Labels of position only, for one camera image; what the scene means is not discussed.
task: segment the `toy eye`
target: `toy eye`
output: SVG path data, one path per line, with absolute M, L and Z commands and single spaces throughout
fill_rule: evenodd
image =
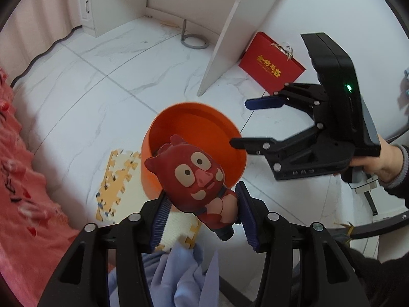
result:
M 175 169 L 175 177 L 185 187 L 190 187 L 196 180 L 191 168 L 186 164 L 180 164 Z
M 192 154 L 190 160 L 192 161 L 193 164 L 195 164 L 203 171 L 207 171 L 211 167 L 210 160 L 201 152 L 195 152 L 194 154 Z

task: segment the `pink curtain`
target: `pink curtain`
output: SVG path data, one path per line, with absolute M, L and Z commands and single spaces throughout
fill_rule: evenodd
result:
M 21 0 L 0 32 L 0 66 L 13 80 L 78 25 L 77 0 Z

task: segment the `orange bucket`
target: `orange bucket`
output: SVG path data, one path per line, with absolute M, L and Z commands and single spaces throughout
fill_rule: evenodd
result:
M 216 109 L 200 103 L 180 103 L 163 110 L 145 135 L 141 151 L 141 181 L 148 198 L 156 199 L 162 187 L 155 174 L 145 167 L 170 136 L 179 135 L 208 153 L 223 168 L 225 184 L 231 188 L 243 175 L 247 155 L 230 146 L 233 137 L 241 137 L 236 126 Z

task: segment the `toy face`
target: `toy face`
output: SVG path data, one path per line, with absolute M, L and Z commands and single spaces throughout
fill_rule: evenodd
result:
M 198 147 L 178 135 L 164 144 L 158 155 L 145 161 L 156 174 L 175 207 L 183 212 L 199 210 L 213 200 L 224 184 L 219 164 Z

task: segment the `pink bedspread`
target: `pink bedspread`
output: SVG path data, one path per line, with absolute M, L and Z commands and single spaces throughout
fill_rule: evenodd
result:
M 5 79 L 0 69 L 0 273 L 24 307 L 36 307 L 78 231 L 48 197 L 45 177 L 31 168 L 33 154 L 19 136 Z

